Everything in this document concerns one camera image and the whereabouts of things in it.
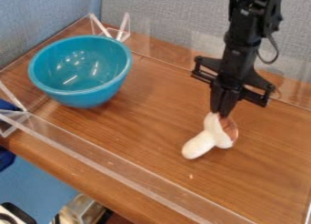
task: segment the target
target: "wooden table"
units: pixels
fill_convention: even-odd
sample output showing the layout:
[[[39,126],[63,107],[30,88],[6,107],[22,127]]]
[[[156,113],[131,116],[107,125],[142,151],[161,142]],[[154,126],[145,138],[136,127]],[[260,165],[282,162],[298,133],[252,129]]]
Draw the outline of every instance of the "wooden table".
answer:
[[[83,33],[87,23],[79,21],[51,40]],[[302,223],[311,188],[309,111],[276,100],[268,108],[241,101],[233,111],[236,145],[228,150],[214,148],[188,161],[181,157],[181,146],[201,130],[209,112],[208,86],[182,69],[190,61],[186,58],[197,52],[136,34],[126,44],[140,53],[131,53],[125,84],[106,104],[74,109],[47,99],[30,111],[253,222]],[[26,65],[39,47],[13,65],[19,72],[9,69],[1,77],[14,79],[7,88],[19,96],[27,94],[29,102],[38,91],[29,88]],[[169,63],[152,58],[158,54]],[[308,107],[309,99],[293,97],[289,87],[304,86],[308,92],[309,85],[269,76],[286,84],[282,98]],[[21,131],[2,144],[131,222],[192,223]]]

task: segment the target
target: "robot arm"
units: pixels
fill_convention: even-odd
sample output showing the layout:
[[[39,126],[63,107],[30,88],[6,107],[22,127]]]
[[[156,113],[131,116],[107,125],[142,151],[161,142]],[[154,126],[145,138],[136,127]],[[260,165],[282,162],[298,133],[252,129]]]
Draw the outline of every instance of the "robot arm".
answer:
[[[268,38],[276,51],[272,33],[281,21],[280,0],[229,0],[229,28],[224,35],[225,48],[222,58],[197,56],[193,77],[209,83],[209,108],[212,113],[226,117],[241,99],[265,107],[274,86],[253,70],[262,38]],[[200,69],[205,67],[216,76]],[[245,85],[256,87],[262,93],[254,93]]]

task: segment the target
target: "bowl rim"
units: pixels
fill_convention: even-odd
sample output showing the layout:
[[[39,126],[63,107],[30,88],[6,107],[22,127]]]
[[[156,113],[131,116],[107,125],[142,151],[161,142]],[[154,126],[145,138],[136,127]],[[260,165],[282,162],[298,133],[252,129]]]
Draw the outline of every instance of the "bowl rim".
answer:
[[[43,83],[39,82],[39,80],[35,78],[35,75],[33,73],[33,64],[34,64],[37,58],[42,55],[42,53],[46,50],[49,50],[50,47],[53,47],[54,45],[61,44],[66,41],[75,40],[77,38],[97,38],[99,40],[107,40],[107,41],[113,42],[115,45],[118,45],[121,47],[121,49],[125,53],[126,63],[125,63],[125,66],[123,66],[119,74],[115,77],[113,77],[113,79],[109,80],[106,83],[101,84],[99,86],[95,86],[95,87],[87,88],[87,89],[79,89],[79,90],[59,90],[59,89],[55,89],[55,88],[46,86]],[[129,51],[127,47],[121,42],[118,42],[115,39],[113,39],[110,37],[94,36],[94,35],[71,36],[71,37],[62,38],[61,40],[57,40],[55,42],[50,43],[42,49],[38,50],[38,52],[34,54],[34,56],[30,60],[30,63],[27,65],[27,77],[29,77],[30,81],[33,82],[34,86],[47,93],[57,94],[57,95],[86,94],[86,93],[91,93],[91,92],[95,92],[98,90],[102,90],[105,87],[110,86],[119,79],[122,79],[122,77],[126,75],[126,73],[130,69],[130,65],[131,65],[130,51]]]

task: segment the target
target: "plastic bowl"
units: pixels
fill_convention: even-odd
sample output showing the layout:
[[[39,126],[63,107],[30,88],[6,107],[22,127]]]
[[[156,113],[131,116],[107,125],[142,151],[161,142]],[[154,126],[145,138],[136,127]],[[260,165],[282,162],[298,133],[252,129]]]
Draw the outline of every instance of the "plastic bowl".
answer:
[[[74,36],[37,52],[27,75],[35,87],[57,102],[89,108],[114,95],[130,65],[130,52],[114,39]]]

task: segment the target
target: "blue bowl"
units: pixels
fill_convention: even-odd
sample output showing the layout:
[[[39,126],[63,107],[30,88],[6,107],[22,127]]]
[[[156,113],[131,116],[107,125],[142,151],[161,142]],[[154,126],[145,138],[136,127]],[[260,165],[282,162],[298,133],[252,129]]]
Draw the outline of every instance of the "blue bowl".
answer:
[[[130,65],[130,52],[114,39],[74,36],[37,52],[27,75],[37,88],[61,104],[89,108],[114,95]]]

